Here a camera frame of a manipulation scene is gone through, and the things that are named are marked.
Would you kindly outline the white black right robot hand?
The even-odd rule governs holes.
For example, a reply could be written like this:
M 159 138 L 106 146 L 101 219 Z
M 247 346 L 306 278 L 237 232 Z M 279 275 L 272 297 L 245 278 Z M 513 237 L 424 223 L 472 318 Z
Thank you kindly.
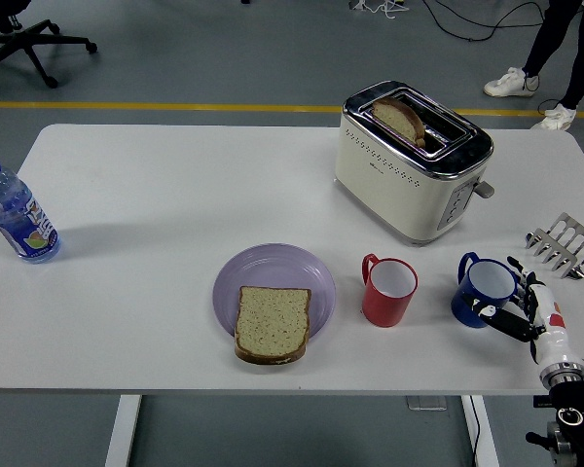
M 492 328 L 530 344 L 530 354 L 540 366 L 539 378 L 545 388 L 584 381 L 584 360 L 570 348 L 566 324 L 551 290 L 516 259 L 508 257 L 507 261 L 517 271 L 518 290 L 511 301 L 523 309 L 524 317 L 471 294 L 463 293 L 461 299 Z

